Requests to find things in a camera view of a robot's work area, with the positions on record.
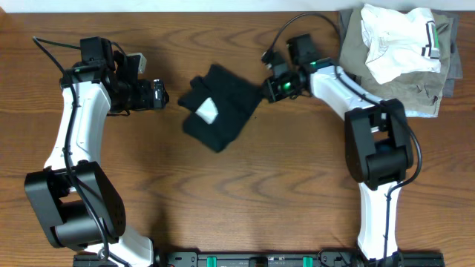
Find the gray cloth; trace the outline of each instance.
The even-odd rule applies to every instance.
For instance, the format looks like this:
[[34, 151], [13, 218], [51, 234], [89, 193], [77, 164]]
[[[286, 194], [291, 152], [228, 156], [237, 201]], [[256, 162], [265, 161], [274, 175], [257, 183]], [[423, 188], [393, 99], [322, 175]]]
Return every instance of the gray cloth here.
[[439, 36], [440, 73], [404, 73], [393, 81], [380, 85], [365, 64], [369, 48], [363, 43], [361, 37], [361, 8], [354, 9], [351, 14], [341, 51], [340, 65], [346, 71], [360, 76], [361, 86], [368, 92], [385, 99], [399, 99], [404, 104], [406, 111], [415, 111], [415, 113], [413, 112], [415, 116], [418, 113], [436, 116], [442, 100], [442, 88], [450, 66], [450, 38], [453, 19], [436, 14], [434, 14], [434, 18]]
[[[461, 79], [463, 77], [462, 72], [462, 63], [460, 61], [459, 49], [456, 45], [457, 29], [459, 27], [459, 15], [455, 13], [450, 13], [442, 10], [432, 10], [433, 13], [439, 15], [445, 15], [448, 18], [453, 19], [452, 28], [451, 28], [451, 59], [450, 67], [447, 74], [447, 80], [445, 81], [444, 87], [442, 89], [443, 96], [452, 97], [453, 89], [455, 88], [454, 79]], [[338, 24], [340, 26], [342, 41], [345, 40], [348, 31], [348, 25], [350, 23], [350, 17], [353, 13], [353, 10], [341, 10], [338, 13]], [[358, 32], [361, 32], [361, 25], [358, 26]]]

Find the black cloth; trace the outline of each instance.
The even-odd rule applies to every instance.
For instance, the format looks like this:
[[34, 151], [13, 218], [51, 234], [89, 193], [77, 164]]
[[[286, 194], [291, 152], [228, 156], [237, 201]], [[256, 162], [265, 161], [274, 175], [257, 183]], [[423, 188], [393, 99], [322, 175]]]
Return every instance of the black cloth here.
[[[191, 91], [178, 100], [178, 105], [191, 111], [183, 123], [183, 131], [215, 152], [222, 151], [238, 137], [262, 100], [259, 87], [218, 65], [212, 65], [206, 76], [192, 79], [190, 85]], [[208, 98], [218, 112], [212, 124], [195, 113]]]

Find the white tag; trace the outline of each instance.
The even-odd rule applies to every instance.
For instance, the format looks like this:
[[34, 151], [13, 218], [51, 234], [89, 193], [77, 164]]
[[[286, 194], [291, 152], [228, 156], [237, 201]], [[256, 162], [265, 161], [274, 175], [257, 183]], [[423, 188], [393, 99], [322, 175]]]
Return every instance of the white tag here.
[[196, 110], [196, 114], [208, 124], [212, 124], [217, 116], [217, 108], [211, 97], [208, 97]]

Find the wooden tabletop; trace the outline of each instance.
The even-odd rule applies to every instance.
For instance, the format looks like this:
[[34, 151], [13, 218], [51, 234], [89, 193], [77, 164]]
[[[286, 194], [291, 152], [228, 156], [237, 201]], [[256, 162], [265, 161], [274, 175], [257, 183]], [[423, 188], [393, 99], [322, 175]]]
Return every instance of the wooden tabletop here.
[[[316, 251], [355, 247], [358, 185], [344, 161], [343, 122], [317, 99], [262, 102], [240, 136], [216, 154], [182, 132], [177, 100], [218, 63], [260, 84], [260, 57], [295, 13], [95, 13], [0, 16], [0, 265], [70, 266], [73, 252], [50, 246], [23, 188], [53, 149], [62, 115], [60, 72], [32, 36], [79, 44], [101, 36], [148, 60], [162, 79], [164, 111], [109, 117], [102, 168], [120, 193], [127, 223], [159, 248], [201, 251]], [[336, 13], [328, 13], [336, 21]], [[422, 145], [419, 178], [401, 192], [402, 250], [440, 250], [448, 266], [475, 263], [475, 14], [461, 13], [457, 38], [465, 77], [437, 119], [410, 119]], [[332, 28], [292, 24], [285, 40], [311, 33], [335, 56]], [[77, 50], [49, 47], [65, 67]]]

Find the wood grain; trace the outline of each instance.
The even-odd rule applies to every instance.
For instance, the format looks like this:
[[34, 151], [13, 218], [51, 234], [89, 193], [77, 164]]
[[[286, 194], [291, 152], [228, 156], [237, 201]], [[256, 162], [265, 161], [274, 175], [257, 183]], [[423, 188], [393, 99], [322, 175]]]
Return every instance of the wood grain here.
[[[358, 186], [344, 163], [343, 123], [322, 102], [261, 103], [238, 139], [214, 154], [181, 130], [176, 104], [189, 80], [218, 63], [260, 84], [260, 57], [295, 13], [9, 14], [0, 28], [0, 265], [70, 266], [52, 248], [27, 201], [24, 176], [38, 171], [62, 112], [59, 71], [31, 41], [77, 44], [102, 36], [147, 60], [145, 78], [165, 81], [164, 111], [107, 118], [102, 167], [121, 194], [128, 223], [160, 248], [201, 251], [309, 251], [354, 247]], [[335, 13], [328, 13], [336, 20]], [[401, 249], [440, 250], [448, 266], [475, 263], [475, 15], [461, 13], [458, 44], [465, 78], [438, 119], [410, 119], [423, 171], [399, 199]], [[338, 44], [315, 18], [289, 27], [278, 43], [311, 33], [325, 56]], [[64, 66], [79, 53], [48, 48]]]

